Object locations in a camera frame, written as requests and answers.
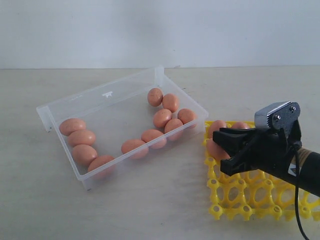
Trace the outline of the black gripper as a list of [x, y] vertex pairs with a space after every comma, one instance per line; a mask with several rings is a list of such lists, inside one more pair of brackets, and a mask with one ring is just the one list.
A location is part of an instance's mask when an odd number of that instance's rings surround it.
[[298, 120], [292, 122], [289, 133], [267, 128], [233, 129], [222, 127], [214, 131], [212, 140], [228, 158], [220, 161], [220, 171], [228, 176], [262, 170], [280, 179], [300, 176], [298, 150], [302, 148]]

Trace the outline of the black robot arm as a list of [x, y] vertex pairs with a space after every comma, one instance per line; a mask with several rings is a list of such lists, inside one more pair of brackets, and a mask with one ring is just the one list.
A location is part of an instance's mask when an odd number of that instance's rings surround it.
[[289, 134], [283, 128], [235, 129], [222, 127], [212, 140], [229, 158], [222, 159], [220, 170], [233, 176], [261, 170], [315, 195], [320, 195], [320, 155], [302, 147], [299, 122]]

